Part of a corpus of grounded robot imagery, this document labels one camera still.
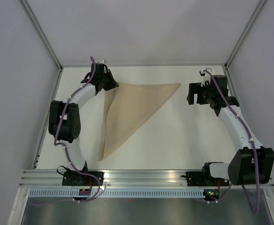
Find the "beige cloth napkin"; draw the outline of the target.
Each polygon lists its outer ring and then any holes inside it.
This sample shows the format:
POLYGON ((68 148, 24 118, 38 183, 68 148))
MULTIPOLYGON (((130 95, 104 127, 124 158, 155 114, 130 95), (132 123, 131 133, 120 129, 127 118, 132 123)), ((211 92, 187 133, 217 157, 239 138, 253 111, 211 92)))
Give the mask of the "beige cloth napkin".
POLYGON ((120 82, 106 91, 98 161, 110 156, 177 91, 180 83, 136 85, 120 82))

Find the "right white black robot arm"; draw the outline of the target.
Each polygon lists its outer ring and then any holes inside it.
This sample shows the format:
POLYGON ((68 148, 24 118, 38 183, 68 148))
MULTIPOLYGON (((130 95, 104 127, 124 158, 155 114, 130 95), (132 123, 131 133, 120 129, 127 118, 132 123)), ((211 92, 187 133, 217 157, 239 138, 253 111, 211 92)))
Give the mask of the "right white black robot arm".
POLYGON ((202 167, 201 180, 212 185, 217 179, 237 185, 267 184, 274 164, 274 151, 257 140, 242 115, 238 100, 228 94, 228 79, 200 72, 202 82, 190 83, 187 101, 190 105, 209 105, 225 125, 236 149, 230 163, 208 162, 202 167))

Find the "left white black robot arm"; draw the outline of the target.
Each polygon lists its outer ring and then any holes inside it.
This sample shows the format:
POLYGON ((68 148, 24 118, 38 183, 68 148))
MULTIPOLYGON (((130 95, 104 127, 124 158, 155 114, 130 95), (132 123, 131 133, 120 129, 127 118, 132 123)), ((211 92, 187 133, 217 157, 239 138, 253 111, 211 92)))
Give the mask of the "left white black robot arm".
POLYGON ((91 71, 67 99, 50 104, 48 131, 54 137, 54 146, 61 146, 68 165, 63 174, 64 186, 101 186, 101 177, 89 173, 87 162, 80 150, 80 109, 101 90, 119 87, 104 60, 93 62, 91 71))

